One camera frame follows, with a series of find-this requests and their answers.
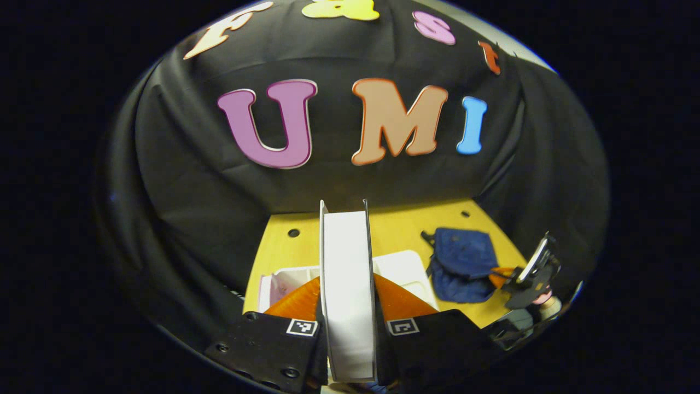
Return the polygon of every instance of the white container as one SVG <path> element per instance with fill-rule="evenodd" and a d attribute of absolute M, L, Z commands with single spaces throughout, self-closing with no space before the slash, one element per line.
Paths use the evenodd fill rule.
<path fill-rule="evenodd" d="M 372 259 L 374 273 L 397 285 L 439 310 L 433 287 L 428 281 L 421 257 L 413 250 L 403 250 Z M 279 269 L 272 275 L 260 279 L 258 312 L 265 312 L 271 304 L 321 274 L 319 266 Z M 273 293 L 273 287 L 279 291 Z"/>

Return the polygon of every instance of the wooden table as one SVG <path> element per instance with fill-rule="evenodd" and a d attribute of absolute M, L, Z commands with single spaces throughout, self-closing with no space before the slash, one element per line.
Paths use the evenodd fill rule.
<path fill-rule="evenodd" d="M 525 267 L 525 258 L 510 242 L 491 218 L 472 200 L 454 201 L 432 205 L 370 209 L 370 233 L 372 254 L 382 256 L 402 250 L 414 250 L 427 269 L 433 249 L 421 238 L 421 231 L 435 233 L 437 227 L 478 230 L 491 236 L 499 266 Z M 299 235 L 292 237 L 293 229 Z M 260 241 L 255 263 L 246 289 L 243 311 L 254 311 L 258 307 L 260 277 L 278 269 L 319 265 L 319 214 L 302 213 L 272 215 Z M 458 309 L 478 327 L 483 328 L 503 317 L 509 309 L 505 307 L 508 296 L 496 290 L 493 296 L 480 304 L 457 304 L 437 299 L 441 311 Z"/>

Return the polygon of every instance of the pink letter u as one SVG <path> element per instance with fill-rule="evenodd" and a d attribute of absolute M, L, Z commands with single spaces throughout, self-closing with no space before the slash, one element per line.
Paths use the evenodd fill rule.
<path fill-rule="evenodd" d="M 228 92 L 218 99 L 218 106 L 228 118 L 233 137 L 243 154 L 252 161 L 272 168 L 296 168 L 311 158 L 309 98 L 316 95 L 316 83 L 307 79 L 290 79 L 273 83 L 267 96 L 279 103 L 287 136 L 287 146 L 270 148 L 260 141 L 251 107 L 256 93 L 250 89 Z"/>

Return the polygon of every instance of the blue bag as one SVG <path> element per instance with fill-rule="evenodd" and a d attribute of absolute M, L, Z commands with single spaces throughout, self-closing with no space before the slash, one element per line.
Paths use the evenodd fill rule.
<path fill-rule="evenodd" d="M 440 227 L 434 236 L 421 235 L 435 248 L 426 274 L 439 299 L 475 304 L 491 298 L 496 287 L 489 274 L 498 262 L 489 234 Z"/>

